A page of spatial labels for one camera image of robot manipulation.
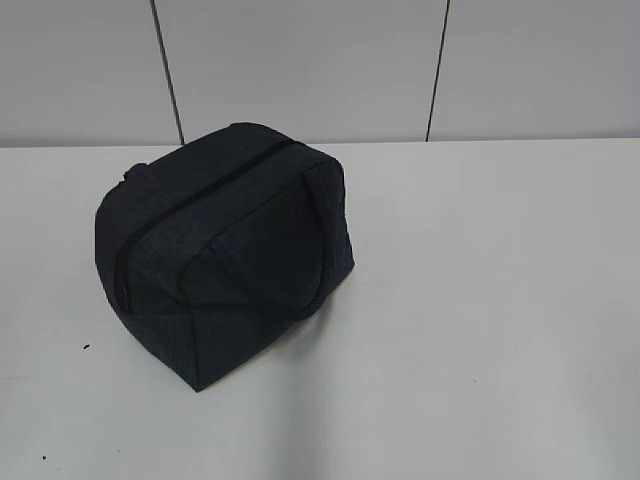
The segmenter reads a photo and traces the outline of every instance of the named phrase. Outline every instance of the black bag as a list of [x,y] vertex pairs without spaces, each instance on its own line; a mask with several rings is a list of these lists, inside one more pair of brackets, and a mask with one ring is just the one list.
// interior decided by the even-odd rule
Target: black bag
[[109,303],[200,391],[309,317],[354,266],[334,158],[233,124],[138,164],[96,214]]

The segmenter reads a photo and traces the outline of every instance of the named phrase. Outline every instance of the white wall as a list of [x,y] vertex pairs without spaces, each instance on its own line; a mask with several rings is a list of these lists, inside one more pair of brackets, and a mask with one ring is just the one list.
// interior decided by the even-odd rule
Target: white wall
[[187,140],[423,140],[445,0],[158,0]]
[[[185,139],[423,140],[447,0],[156,0]],[[451,0],[431,140],[640,136],[637,0]],[[0,146],[176,144],[147,0],[5,0]]]
[[2,0],[0,146],[175,144],[145,1]]
[[452,0],[430,139],[640,136],[638,0]]

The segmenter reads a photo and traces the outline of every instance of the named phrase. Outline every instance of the bag handle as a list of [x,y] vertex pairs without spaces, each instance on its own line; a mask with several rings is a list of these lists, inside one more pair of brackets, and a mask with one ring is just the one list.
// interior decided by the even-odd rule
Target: bag handle
[[221,253],[220,259],[225,264],[227,271],[235,277],[239,285],[254,299],[259,308],[293,322],[304,320],[313,315],[332,290],[337,268],[337,215],[341,212],[341,202],[336,192],[341,188],[341,182],[335,164],[325,162],[307,170],[302,174],[302,183],[309,199],[308,215],[315,217],[313,221],[317,222],[318,234],[321,235],[321,241],[318,242],[320,248],[316,250],[317,253],[313,253],[313,255],[318,253],[321,255],[320,278],[316,291],[305,306],[287,306],[280,302],[276,303],[265,296],[262,293],[262,288],[251,280],[251,273],[243,268],[242,260],[239,258],[242,254],[237,250],[236,242],[227,240],[226,235],[218,236],[211,244],[212,248]]
[[331,164],[324,164],[322,166],[307,170],[304,173],[304,182],[311,194],[312,204],[315,209],[315,213],[320,220],[320,227],[322,229],[322,271],[320,273],[320,283],[318,290],[313,296],[313,299],[307,304],[307,306],[293,311],[293,312],[280,312],[286,315],[292,321],[300,321],[313,315],[322,305],[325,298],[331,292],[331,285],[333,278],[335,277],[336,270],[336,218],[335,215],[338,212],[338,207],[332,205],[332,200],[336,198],[335,194],[332,194],[330,185],[326,185],[327,175],[322,174],[323,168],[334,167]]

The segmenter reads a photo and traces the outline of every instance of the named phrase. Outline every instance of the table surface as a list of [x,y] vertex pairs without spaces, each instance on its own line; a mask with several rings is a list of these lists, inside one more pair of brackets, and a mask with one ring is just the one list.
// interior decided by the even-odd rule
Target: table surface
[[199,394],[93,263],[173,148],[0,149],[0,478],[640,478],[640,140],[319,146],[356,268]]

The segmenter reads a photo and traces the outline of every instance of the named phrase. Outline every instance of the lunch bag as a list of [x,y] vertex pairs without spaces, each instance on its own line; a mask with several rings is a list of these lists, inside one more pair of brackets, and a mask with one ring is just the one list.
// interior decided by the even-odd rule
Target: lunch bag
[[344,212],[335,158],[232,124],[125,173],[96,213],[96,266],[124,326],[200,391],[349,274]]

